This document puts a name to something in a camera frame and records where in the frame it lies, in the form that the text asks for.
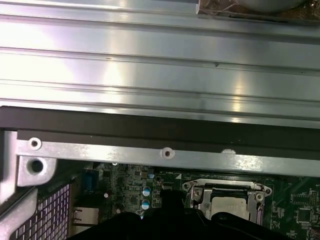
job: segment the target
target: screw hole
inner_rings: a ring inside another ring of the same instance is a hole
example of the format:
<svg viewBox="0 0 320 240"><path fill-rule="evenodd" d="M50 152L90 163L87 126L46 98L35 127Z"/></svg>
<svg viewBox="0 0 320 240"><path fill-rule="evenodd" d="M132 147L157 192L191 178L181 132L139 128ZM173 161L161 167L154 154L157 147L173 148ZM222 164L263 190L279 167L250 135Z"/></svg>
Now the screw hole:
<svg viewBox="0 0 320 240"><path fill-rule="evenodd" d="M31 142L31 146L32 146L32 147L36 147L36 146L38 146L38 142L37 142L37 141L35 141L35 140L33 140L33 141Z"/></svg>
<svg viewBox="0 0 320 240"><path fill-rule="evenodd" d="M39 174L43 169L44 169L44 164L40 160L34 159L30 161L29 170L31 170L33 174Z"/></svg>

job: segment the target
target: mesh vent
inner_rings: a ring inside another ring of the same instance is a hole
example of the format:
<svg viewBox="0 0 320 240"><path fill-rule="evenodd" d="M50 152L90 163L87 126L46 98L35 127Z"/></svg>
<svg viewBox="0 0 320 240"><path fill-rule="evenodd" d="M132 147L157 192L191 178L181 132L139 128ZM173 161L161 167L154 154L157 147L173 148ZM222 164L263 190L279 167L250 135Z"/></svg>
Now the mesh vent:
<svg viewBox="0 0 320 240"><path fill-rule="evenodd" d="M32 217L10 240L65 240L68 237L70 186L66 185L40 202Z"/></svg>

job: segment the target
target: black plastic frame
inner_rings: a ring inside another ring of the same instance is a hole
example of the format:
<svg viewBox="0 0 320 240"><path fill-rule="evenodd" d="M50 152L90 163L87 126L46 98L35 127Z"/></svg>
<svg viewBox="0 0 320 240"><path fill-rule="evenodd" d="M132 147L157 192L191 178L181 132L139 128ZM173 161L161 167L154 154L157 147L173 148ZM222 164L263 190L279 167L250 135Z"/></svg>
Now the black plastic frame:
<svg viewBox="0 0 320 240"><path fill-rule="evenodd" d="M320 159L311 128L2 106L0 129L21 140Z"/></svg>

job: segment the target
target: metal rail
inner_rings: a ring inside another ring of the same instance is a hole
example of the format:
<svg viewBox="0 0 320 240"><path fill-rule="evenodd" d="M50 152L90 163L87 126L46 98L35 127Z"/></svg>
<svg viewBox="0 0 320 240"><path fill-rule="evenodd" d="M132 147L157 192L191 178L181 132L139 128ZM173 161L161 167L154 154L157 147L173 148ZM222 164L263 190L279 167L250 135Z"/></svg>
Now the metal rail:
<svg viewBox="0 0 320 240"><path fill-rule="evenodd" d="M1 105L319 128L318 27L86 2L0 1Z"/></svg>

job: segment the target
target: green circuit board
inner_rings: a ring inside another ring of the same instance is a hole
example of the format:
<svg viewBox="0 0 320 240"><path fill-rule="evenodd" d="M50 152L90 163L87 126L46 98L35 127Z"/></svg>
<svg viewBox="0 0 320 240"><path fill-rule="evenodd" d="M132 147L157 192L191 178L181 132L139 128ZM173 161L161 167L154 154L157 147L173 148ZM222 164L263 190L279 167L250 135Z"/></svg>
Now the green circuit board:
<svg viewBox="0 0 320 240"><path fill-rule="evenodd" d="M263 225L273 231L292 239L313 240L311 228L320 227L320 178L231 175L126 164L101 164L84 171L97 176L91 193L109 193L100 207L99 221L123 211L142 216L146 208L160 207L161 189L182 190L182 184L191 180L220 179L254 181L272 188L272 195L265 199Z"/></svg>

